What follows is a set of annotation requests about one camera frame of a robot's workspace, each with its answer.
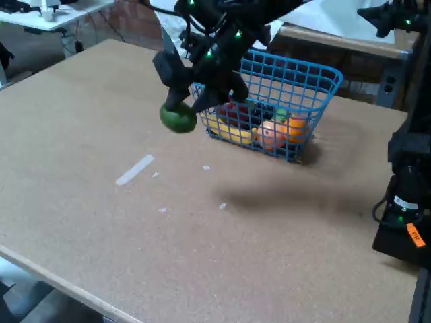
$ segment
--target orange label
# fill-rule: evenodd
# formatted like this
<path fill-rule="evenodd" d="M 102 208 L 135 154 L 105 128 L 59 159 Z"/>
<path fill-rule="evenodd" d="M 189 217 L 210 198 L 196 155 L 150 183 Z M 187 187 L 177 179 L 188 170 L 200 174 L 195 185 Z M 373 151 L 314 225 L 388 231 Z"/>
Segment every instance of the orange label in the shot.
<path fill-rule="evenodd" d="M 418 248 L 425 246 L 425 241 L 423 241 L 414 224 L 407 223 L 407 231 Z"/>

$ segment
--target fake fruit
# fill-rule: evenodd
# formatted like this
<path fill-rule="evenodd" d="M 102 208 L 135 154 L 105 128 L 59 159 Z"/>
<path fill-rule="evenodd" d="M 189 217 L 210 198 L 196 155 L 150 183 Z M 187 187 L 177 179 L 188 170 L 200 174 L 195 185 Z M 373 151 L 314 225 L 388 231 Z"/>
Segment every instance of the fake fruit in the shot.
<path fill-rule="evenodd" d="M 291 117 L 284 124 L 288 130 L 288 141 L 290 143 L 303 143 L 305 141 L 306 134 L 310 130 L 307 120 Z"/>
<path fill-rule="evenodd" d="M 226 124 L 240 127 L 248 126 L 248 105 L 229 102 L 215 108 L 218 118 Z"/>
<path fill-rule="evenodd" d="M 251 145 L 251 132 L 247 130 L 240 130 L 235 127 L 224 123 L 220 118 L 214 114 L 202 114 L 202 123 L 213 133 L 220 135 L 223 139 L 233 141 L 243 145 Z"/>
<path fill-rule="evenodd" d="M 283 147 L 286 144 L 286 137 L 286 125 L 275 123 L 274 120 L 264 121 L 262 126 L 256 129 L 256 140 L 267 151 Z"/>
<path fill-rule="evenodd" d="M 189 133 L 196 127 L 196 114 L 184 102 L 181 102 L 175 110 L 167 110 L 166 105 L 163 104 L 159 115 L 165 127 L 175 133 Z"/>

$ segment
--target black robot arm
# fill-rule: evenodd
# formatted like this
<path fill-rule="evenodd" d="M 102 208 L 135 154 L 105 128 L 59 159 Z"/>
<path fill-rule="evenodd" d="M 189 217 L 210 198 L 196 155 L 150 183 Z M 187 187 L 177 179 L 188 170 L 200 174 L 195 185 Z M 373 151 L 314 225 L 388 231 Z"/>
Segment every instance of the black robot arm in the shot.
<path fill-rule="evenodd" d="M 180 35 L 191 67 L 184 66 L 177 52 L 158 52 L 154 66 L 168 90 L 160 116 L 173 131 L 187 132 L 194 128 L 195 115 L 203 110 L 229 102 L 243 102 L 248 88 L 236 72 L 240 60 L 253 43 L 271 41 L 269 22 L 297 8 L 302 0 L 178 0 L 175 15 L 185 19 L 187 26 Z M 191 25 L 202 34 L 191 32 Z M 182 103 L 189 96 L 189 86 L 205 85 L 191 110 Z M 189 127 L 178 127 L 172 120 L 193 120 Z"/>

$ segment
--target wire basket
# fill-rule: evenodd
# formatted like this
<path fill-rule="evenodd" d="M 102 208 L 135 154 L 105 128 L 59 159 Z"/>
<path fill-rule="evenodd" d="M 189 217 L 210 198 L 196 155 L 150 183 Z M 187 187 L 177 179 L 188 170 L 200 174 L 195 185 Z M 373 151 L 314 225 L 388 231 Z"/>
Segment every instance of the wire basket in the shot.
<path fill-rule="evenodd" d="M 337 69 L 250 50 L 240 73 L 248 86 L 246 102 L 229 102 L 203 111 L 201 120 L 213 138 L 300 161 L 329 100 L 343 81 Z M 194 83 L 194 99 L 204 85 Z"/>

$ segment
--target cork board surface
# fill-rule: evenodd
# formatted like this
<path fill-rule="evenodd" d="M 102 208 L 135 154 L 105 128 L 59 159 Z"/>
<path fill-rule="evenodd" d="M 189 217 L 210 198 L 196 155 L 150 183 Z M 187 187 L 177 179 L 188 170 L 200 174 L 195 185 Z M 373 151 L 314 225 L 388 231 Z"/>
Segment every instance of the cork board surface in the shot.
<path fill-rule="evenodd" d="M 338 37 L 291 24 L 284 24 L 279 31 L 279 35 L 387 57 L 389 59 L 402 60 L 408 59 L 420 38 L 420 35 L 417 32 L 408 33 L 405 30 L 397 29 L 395 30 L 394 44 L 387 44 L 384 42 L 365 42 L 363 40 L 353 38 Z"/>
<path fill-rule="evenodd" d="M 0 254 L 119 323 L 406 322 L 416 274 L 370 218 L 405 115 L 334 98 L 288 164 L 165 129 L 153 55 L 108 41 L 0 92 Z"/>

